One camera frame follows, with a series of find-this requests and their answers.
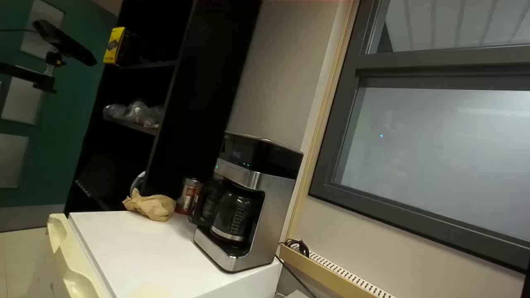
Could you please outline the black silver coffee machine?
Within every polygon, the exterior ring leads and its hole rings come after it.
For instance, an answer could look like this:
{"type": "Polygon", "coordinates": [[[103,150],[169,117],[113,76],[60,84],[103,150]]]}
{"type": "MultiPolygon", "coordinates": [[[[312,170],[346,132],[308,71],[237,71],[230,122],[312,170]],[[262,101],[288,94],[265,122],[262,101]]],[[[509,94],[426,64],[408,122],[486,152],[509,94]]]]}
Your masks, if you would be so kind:
{"type": "Polygon", "coordinates": [[[267,139],[224,135],[212,178],[262,190],[265,198],[245,241],[229,241],[196,225],[194,243],[221,269],[235,273],[274,261],[302,159],[302,152],[267,139]]]}

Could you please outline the glass coffee carafe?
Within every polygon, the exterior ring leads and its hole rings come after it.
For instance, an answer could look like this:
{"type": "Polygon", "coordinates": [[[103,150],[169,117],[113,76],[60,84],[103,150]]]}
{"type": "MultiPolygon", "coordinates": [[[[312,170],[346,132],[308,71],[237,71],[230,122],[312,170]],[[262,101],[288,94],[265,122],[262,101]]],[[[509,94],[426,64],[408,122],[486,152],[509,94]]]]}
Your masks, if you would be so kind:
{"type": "Polygon", "coordinates": [[[229,241],[245,241],[262,208],[265,193],[229,178],[209,180],[199,195],[192,221],[229,241]]]}

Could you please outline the brown coffee can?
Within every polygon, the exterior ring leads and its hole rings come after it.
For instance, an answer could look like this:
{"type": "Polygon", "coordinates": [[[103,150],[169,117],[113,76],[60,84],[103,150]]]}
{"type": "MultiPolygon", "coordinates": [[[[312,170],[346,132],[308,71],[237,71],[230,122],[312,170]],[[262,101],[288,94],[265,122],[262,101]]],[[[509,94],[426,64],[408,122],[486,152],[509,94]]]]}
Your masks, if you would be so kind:
{"type": "Polygon", "coordinates": [[[176,210],[179,213],[191,213],[196,205],[196,200],[199,198],[199,193],[201,193],[201,182],[197,178],[186,178],[182,193],[177,198],[176,210]]]}

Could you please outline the black shelving unit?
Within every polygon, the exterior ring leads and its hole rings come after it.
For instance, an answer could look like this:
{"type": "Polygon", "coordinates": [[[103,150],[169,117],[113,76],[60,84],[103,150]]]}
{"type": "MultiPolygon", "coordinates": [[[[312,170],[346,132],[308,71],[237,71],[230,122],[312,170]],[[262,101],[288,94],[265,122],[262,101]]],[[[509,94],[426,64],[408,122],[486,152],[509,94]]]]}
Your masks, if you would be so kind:
{"type": "Polygon", "coordinates": [[[212,175],[262,0],[123,0],[118,24],[133,56],[108,64],[83,139],[67,212],[120,210],[134,178],[144,195],[179,197],[187,177],[212,175]],[[106,117],[141,99],[161,125],[106,117]]]}

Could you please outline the baseboard radiator heater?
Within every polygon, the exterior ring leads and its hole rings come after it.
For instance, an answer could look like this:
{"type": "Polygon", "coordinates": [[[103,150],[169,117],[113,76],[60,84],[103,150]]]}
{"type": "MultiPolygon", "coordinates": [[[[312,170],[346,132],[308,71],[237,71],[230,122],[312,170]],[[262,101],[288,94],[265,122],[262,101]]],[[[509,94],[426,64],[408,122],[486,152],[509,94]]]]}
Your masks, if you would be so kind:
{"type": "Polygon", "coordinates": [[[375,283],[345,269],[317,251],[302,253],[287,243],[279,245],[279,256],[320,286],[341,298],[396,298],[375,283]]]}

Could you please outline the clear plastic bags on shelf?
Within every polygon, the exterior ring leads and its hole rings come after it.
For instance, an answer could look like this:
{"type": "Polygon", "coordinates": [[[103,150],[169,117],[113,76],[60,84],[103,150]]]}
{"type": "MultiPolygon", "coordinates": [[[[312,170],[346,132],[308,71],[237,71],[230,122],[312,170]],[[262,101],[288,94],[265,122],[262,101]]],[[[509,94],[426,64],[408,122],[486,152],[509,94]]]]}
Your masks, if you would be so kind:
{"type": "Polygon", "coordinates": [[[148,106],[136,99],[131,104],[106,104],[103,114],[111,119],[139,124],[148,129],[158,129],[163,120],[164,109],[161,106],[148,106]]]}

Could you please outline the dark framed window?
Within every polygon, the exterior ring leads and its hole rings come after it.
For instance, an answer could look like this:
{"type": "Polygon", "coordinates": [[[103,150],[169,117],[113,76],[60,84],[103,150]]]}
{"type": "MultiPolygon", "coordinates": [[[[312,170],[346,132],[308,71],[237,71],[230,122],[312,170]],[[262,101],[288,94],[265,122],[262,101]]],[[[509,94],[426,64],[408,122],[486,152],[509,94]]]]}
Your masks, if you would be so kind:
{"type": "Polygon", "coordinates": [[[312,195],[530,261],[530,0],[360,0],[312,195]]]}

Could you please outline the yellow box on shelf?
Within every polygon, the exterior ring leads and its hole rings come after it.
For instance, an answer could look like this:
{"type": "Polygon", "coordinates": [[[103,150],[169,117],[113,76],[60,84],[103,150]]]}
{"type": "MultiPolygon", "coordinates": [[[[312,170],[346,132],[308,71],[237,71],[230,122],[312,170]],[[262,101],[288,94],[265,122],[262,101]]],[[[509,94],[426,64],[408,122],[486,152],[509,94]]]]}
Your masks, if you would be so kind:
{"type": "Polygon", "coordinates": [[[124,26],[115,26],[110,34],[110,41],[106,44],[106,51],[103,56],[105,64],[116,64],[120,58],[120,48],[123,44],[126,28],[124,26]]]}

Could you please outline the white mini fridge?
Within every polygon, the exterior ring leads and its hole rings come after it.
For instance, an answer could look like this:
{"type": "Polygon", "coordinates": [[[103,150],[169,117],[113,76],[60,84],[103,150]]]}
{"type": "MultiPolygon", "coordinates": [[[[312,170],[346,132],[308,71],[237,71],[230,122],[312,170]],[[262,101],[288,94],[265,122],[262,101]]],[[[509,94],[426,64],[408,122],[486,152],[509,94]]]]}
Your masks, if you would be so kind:
{"type": "Polygon", "coordinates": [[[70,298],[274,298],[282,264],[217,268],[174,215],[154,221],[118,212],[50,213],[53,263],[70,298]]]}

